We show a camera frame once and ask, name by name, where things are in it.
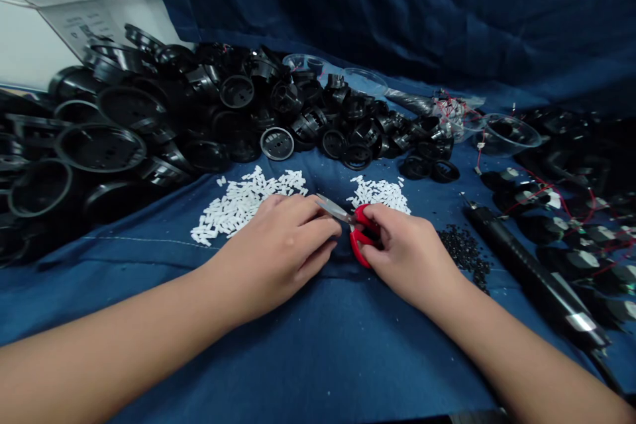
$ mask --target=blue tablecloth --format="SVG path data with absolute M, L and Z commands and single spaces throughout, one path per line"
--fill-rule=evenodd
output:
M 459 181 L 407 180 L 403 189 L 413 214 L 430 219 L 438 229 L 466 224 L 460 191 L 492 207 L 490 192 L 472 171 L 476 152 L 459 144 L 452 159 L 462 172 Z M 482 158 L 482 169 L 499 170 L 509 163 Z M 235 164 L 225 176 L 237 180 L 256 164 L 268 177 L 285 169 L 302 170 L 310 192 L 337 201 L 352 195 L 356 184 L 350 179 L 359 174 L 391 182 L 399 175 L 392 160 L 376 161 L 360 173 L 313 150 L 281 163 L 261 157 Z M 207 248 L 194 243 L 189 231 L 207 204 L 223 195 L 225 188 L 216 179 L 204 176 L 65 246 L 42 260 L 57 262 L 49 270 L 0 270 L 0 345 L 104 308 L 208 260 L 225 240 L 218 238 Z M 495 263 L 488 277 L 493 298 L 589 368 Z M 611 338 L 609 365 L 625 390 L 636 392 L 636 341 L 621 333 L 611 333 Z M 485 380 L 459 348 L 373 272 L 360 267 L 343 237 L 319 277 L 292 300 L 227 335 L 114 422 L 371 422 L 496 405 Z

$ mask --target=right hand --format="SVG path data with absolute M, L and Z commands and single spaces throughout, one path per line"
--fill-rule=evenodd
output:
M 428 313 L 447 301 L 458 286 L 469 283 L 428 220 L 379 203 L 366 207 L 364 214 L 380 226 L 384 250 L 362 245 L 362 255 L 379 277 L 412 306 Z

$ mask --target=scissors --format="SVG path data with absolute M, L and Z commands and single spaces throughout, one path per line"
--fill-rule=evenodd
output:
M 316 201 L 320 207 L 329 212 L 332 217 L 338 219 L 346 224 L 349 224 L 351 233 L 349 234 L 349 240 L 351 241 L 351 248 L 353 254 L 363 267 L 371 268 L 369 262 L 360 253 L 360 246 L 358 242 L 364 245 L 380 245 L 380 226 L 375 222 L 369 220 L 364 214 L 364 210 L 370 204 L 363 204 L 358 207 L 353 215 L 349 215 L 342 207 L 337 205 L 334 201 L 327 199 L 324 195 L 316 194 L 319 197 L 319 201 Z M 356 229 L 356 225 L 362 225 L 362 230 Z

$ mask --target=dark blue fabric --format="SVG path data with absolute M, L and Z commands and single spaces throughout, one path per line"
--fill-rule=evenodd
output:
M 501 108 L 636 76 L 636 0 L 164 2 L 182 40 L 318 54 L 378 70 L 407 92 L 426 92 L 424 81 Z
M 476 153 L 456 147 L 461 179 L 439 185 L 405 181 L 414 215 L 438 229 L 465 226 L 460 191 L 492 207 L 472 172 Z M 238 180 L 255 164 L 268 176 L 302 170 L 310 192 L 343 201 L 359 175 L 317 150 L 279 163 L 235 164 Z M 482 158 L 482 168 L 507 160 Z M 368 179 L 396 182 L 394 161 L 377 161 Z M 175 278 L 209 259 L 214 248 L 189 236 L 199 215 L 224 187 L 205 176 L 122 221 L 96 230 L 43 259 L 57 265 L 0 270 L 0 345 L 81 317 Z M 488 277 L 495 300 L 568 356 L 580 354 L 538 316 L 518 283 L 495 260 Z M 636 392 L 636 340 L 611 333 L 609 365 Z M 171 378 L 128 406 L 114 422 L 372 422 L 461 410 L 497 402 L 457 346 L 422 314 L 353 259 L 346 237 L 319 277 L 273 313 L 226 336 Z

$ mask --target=blue fabric backdrop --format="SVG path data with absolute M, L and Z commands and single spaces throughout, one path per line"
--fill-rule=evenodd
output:
M 314 53 L 408 92 L 443 85 L 508 109 L 617 85 L 636 93 L 626 81 L 636 78 L 636 0 L 164 1 L 182 40 Z

